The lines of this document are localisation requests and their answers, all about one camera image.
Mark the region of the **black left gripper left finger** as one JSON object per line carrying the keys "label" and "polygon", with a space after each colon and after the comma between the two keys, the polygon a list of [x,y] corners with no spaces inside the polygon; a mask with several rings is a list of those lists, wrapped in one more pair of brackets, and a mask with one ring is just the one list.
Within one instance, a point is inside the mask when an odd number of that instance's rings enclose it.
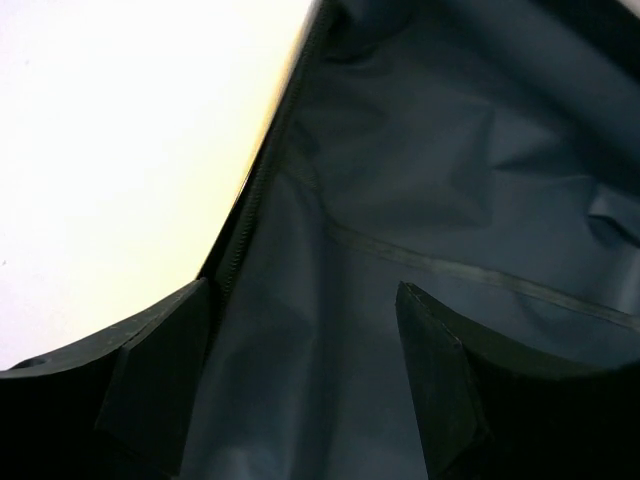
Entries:
{"label": "black left gripper left finger", "polygon": [[177,476],[209,326],[210,289],[197,280],[2,371],[2,478]]}

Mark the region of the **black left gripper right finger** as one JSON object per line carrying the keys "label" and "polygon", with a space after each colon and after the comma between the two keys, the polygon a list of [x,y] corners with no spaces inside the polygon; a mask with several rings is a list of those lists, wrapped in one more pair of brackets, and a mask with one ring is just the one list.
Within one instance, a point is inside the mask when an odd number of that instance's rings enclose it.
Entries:
{"label": "black left gripper right finger", "polygon": [[403,283],[396,317],[432,479],[635,479],[639,366],[513,340]]}

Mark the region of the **yellow suitcase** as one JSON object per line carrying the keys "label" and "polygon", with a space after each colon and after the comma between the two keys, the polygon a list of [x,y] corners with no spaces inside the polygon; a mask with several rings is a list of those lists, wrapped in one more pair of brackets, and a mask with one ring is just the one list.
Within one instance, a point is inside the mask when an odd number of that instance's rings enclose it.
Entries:
{"label": "yellow suitcase", "polygon": [[639,17],[344,1],[200,383],[184,479],[429,479],[411,283],[534,349],[639,366]]}

